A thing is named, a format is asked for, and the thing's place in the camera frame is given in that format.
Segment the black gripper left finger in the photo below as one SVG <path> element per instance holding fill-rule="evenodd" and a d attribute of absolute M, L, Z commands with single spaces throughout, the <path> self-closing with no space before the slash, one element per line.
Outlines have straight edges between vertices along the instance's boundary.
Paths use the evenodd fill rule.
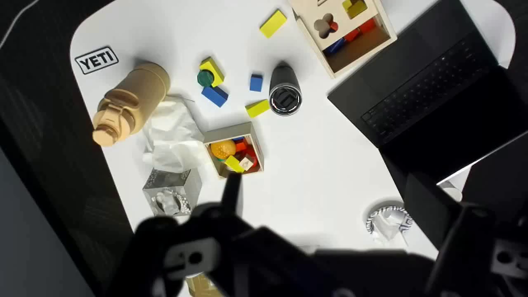
<path fill-rule="evenodd" d="M 220 203 L 200 205 L 180 225 L 170 216 L 142 221 L 106 297 L 177 297 L 187 277 L 205 274 L 228 297 L 306 297 L 279 263 L 279 236 L 236 215 L 241 174 L 231 174 Z"/>

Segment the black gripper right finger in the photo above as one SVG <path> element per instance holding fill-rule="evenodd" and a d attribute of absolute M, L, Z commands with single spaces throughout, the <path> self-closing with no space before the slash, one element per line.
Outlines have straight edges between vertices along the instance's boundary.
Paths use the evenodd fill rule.
<path fill-rule="evenodd" d="M 405 205 L 439 251 L 428 297 L 528 297 L 528 233 L 475 203 L 459 203 L 424 174 L 409 174 Z"/>

